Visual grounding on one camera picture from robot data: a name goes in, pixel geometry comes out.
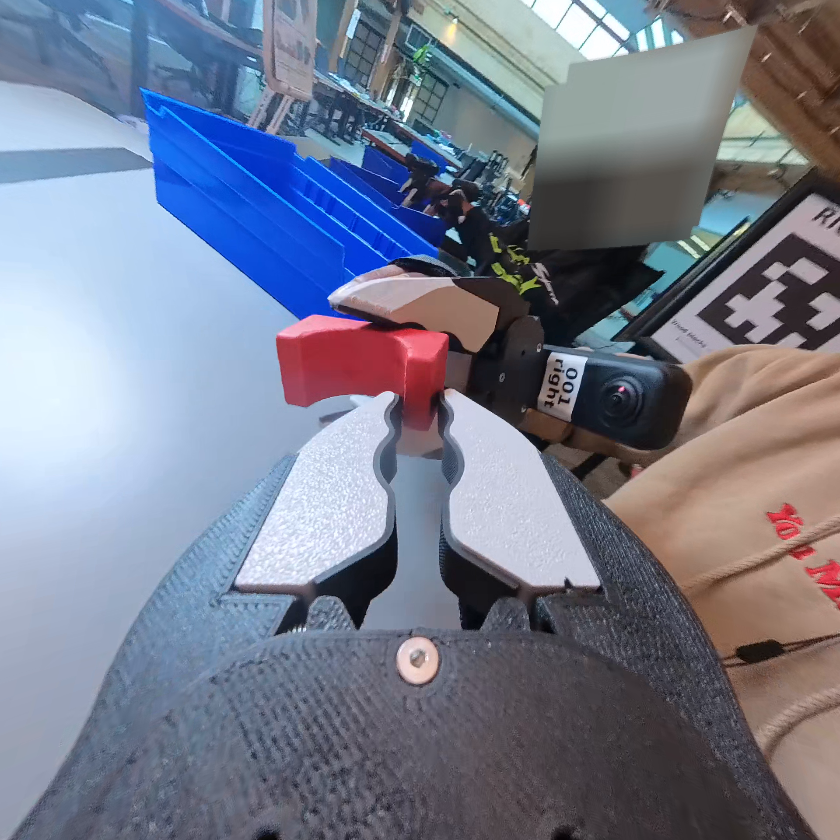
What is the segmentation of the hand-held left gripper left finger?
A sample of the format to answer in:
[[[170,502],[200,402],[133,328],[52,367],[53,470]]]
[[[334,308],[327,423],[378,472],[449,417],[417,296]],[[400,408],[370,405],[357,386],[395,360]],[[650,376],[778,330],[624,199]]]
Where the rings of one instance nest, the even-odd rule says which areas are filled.
[[[397,566],[400,399],[369,398],[295,457],[234,580],[249,594],[381,594]]]

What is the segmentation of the printed marker board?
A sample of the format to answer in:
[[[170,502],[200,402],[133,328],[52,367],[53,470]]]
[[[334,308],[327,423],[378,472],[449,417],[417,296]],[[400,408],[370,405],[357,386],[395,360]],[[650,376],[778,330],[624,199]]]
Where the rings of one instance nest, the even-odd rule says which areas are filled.
[[[811,169],[754,223],[741,223],[613,340],[686,364],[767,344],[837,352],[838,180]]]

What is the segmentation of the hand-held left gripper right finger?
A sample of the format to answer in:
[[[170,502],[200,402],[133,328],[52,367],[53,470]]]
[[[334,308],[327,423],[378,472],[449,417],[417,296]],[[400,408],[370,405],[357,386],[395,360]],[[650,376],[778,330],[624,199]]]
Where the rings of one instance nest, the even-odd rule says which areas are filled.
[[[537,448],[448,388],[438,419],[453,465],[443,509],[442,576],[457,595],[548,595],[602,586]]]

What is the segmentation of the blue plastic bin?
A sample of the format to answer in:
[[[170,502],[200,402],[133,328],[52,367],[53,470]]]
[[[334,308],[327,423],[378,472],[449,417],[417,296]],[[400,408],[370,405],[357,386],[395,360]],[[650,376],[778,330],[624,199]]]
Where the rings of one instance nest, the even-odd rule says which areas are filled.
[[[438,166],[409,153],[404,166],[374,147],[364,149],[362,165],[333,156],[331,171],[368,197],[431,246],[444,243],[447,224],[432,205],[449,192],[451,178],[442,180]]]
[[[437,248],[331,166],[288,140],[142,89],[157,201],[293,316]]]

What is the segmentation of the red wooden arch block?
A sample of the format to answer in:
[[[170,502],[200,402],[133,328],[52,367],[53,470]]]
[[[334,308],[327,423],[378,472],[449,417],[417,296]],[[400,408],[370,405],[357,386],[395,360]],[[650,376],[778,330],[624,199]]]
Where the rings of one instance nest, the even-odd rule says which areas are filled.
[[[317,314],[280,331],[276,352],[289,405],[392,392],[402,400],[403,423],[427,431],[445,388],[448,336],[441,332]]]

